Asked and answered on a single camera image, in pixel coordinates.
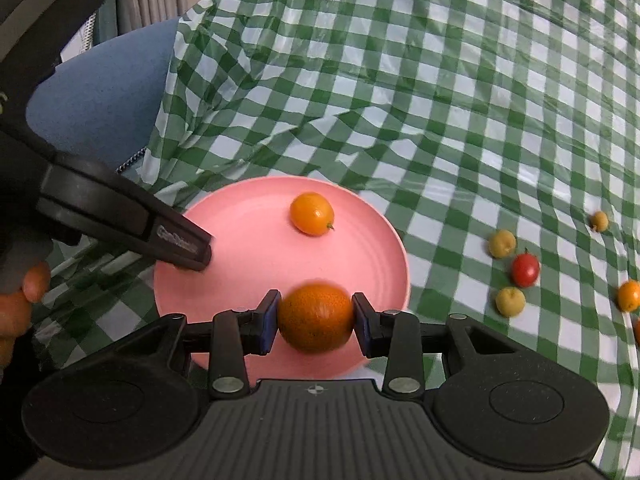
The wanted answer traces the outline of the person's left hand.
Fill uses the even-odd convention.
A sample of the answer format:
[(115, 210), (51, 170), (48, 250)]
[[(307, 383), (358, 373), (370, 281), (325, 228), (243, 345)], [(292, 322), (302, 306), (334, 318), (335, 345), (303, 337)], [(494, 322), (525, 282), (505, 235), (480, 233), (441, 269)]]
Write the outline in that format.
[(32, 305), (39, 302), (50, 285), (50, 266), (40, 262), (25, 275), (17, 292), (2, 295), (0, 302), (0, 365), (9, 364), (15, 341), (32, 322)]

